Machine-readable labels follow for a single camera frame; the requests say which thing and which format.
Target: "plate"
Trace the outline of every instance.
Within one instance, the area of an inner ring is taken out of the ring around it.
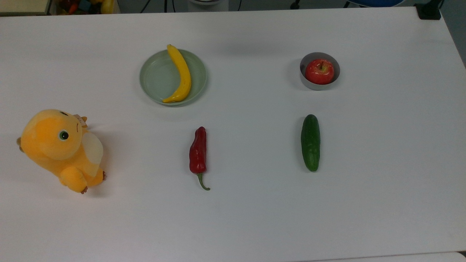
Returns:
[[[199,97],[207,82],[206,67],[193,53],[179,49],[191,74],[191,90],[188,97],[180,102],[164,103],[163,99],[171,96],[178,88],[180,75],[167,50],[151,56],[144,63],[139,74],[143,91],[155,102],[166,106],[180,106]]]

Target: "yellow stuffed animal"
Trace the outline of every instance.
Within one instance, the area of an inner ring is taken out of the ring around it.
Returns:
[[[105,180],[99,167],[103,146],[86,129],[86,119],[55,109],[43,110],[29,121],[17,141],[30,159],[81,194]]]

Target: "cucumber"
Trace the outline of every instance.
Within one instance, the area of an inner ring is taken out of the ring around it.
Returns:
[[[315,172],[320,160],[320,129],[319,121],[314,115],[308,115],[302,123],[301,150],[306,167]]]

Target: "plush toy paw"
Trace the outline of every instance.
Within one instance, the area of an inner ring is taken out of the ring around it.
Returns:
[[[20,151],[24,153],[23,149],[21,148],[21,138],[16,140],[16,144],[20,147]]]

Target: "yellow banana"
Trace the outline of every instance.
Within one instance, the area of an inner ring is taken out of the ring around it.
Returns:
[[[177,67],[181,79],[176,91],[170,97],[162,100],[162,102],[172,103],[183,101],[191,90],[191,74],[189,73],[189,68],[185,59],[176,47],[167,45],[167,51],[171,60]]]

